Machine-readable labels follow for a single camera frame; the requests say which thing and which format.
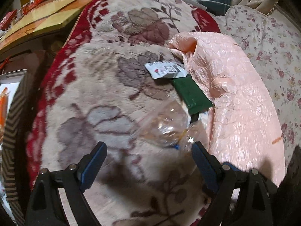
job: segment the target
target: silver bolt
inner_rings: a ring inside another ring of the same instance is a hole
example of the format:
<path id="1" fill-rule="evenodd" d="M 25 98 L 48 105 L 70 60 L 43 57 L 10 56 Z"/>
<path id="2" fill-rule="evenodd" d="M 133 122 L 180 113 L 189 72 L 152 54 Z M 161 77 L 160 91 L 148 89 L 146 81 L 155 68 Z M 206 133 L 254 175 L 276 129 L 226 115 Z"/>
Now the silver bolt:
<path id="1" fill-rule="evenodd" d="M 222 165 L 222 168 L 225 170 L 225 171 L 229 171 L 230 170 L 230 167 L 228 165 Z"/>
<path id="2" fill-rule="evenodd" d="M 68 168 L 70 170 L 75 170 L 77 168 L 77 165 L 76 164 L 71 164 L 71 165 L 68 166 Z"/>
<path id="3" fill-rule="evenodd" d="M 256 169 L 252 169 L 251 172 L 252 172 L 254 175 L 257 175 L 257 174 L 258 174 L 258 170 L 256 170 Z"/>
<path id="4" fill-rule="evenodd" d="M 46 172 L 48 172 L 48 169 L 47 168 L 42 168 L 40 170 L 40 174 L 45 174 Z"/>

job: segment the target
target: white paper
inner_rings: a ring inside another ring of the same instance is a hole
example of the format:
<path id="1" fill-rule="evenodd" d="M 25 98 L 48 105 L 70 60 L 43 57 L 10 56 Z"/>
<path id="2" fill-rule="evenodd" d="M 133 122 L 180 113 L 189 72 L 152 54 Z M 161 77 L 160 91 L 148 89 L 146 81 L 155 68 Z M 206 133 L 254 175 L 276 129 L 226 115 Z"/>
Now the white paper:
<path id="1" fill-rule="evenodd" d="M 180 77 L 186 77 L 188 74 L 188 72 L 184 70 L 182 67 L 180 67 L 177 63 L 170 62 L 170 61 L 152 62 L 152 63 L 147 63 L 144 66 L 149 71 L 153 79 L 158 79 L 163 77 L 180 78 Z"/>

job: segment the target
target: shiny pink garment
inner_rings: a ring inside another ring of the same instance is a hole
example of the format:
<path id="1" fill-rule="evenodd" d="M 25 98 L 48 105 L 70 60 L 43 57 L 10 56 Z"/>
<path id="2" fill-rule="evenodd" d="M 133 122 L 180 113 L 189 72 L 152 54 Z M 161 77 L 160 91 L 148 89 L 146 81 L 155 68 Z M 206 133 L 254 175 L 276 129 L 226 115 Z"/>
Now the shiny pink garment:
<path id="1" fill-rule="evenodd" d="M 229 36 L 183 32 L 169 48 L 213 102 L 209 153 L 241 170 L 257 168 L 277 186 L 285 175 L 282 132 L 272 99 L 250 60 Z"/>

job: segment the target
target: floral blanket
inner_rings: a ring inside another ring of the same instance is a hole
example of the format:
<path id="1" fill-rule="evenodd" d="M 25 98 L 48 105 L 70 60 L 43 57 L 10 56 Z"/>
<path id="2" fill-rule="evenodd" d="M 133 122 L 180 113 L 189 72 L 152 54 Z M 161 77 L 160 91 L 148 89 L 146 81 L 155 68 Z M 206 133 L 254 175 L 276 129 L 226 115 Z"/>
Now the floral blanket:
<path id="1" fill-rule="evenodd" d="M 220 32 L 208 13 L 180 0 L 93 0 L 84 9 L 41 85 L 27 144 L 31 186 L 41 167 L 64 169 L 103 141 L 107 158 L 85 191 L 102 225 L 198 220 L 205 203 L 192 157 L 135 134 L 153 108 L 178 99 L 170 82 L 154 81 L 144 64 L 179 62 L 164 45 L 182 31 Z M 64 194 L 62 202 L 76 225 Z"/>
<path id="2" fill-rule="evenodd" d="M 301 146 L 301 33 L 246 6 L 214 18 L 221 32 L 242 47 L 272 97 L 287 166 L 295 146 Z"/>

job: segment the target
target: green packet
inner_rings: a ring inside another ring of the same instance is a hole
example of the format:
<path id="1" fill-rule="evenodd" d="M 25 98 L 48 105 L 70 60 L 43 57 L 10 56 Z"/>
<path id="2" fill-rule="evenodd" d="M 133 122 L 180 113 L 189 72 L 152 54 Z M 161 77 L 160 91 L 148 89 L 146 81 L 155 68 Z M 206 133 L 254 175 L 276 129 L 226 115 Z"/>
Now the green packet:
<path id="1" fill-rule="evenodd" d="M 190 74 L 186 77 L 171 79 L 171 81 L 180 98 L 186 104 L 190 115 L 213 107 L 212 102 L 206 97 Z"/>

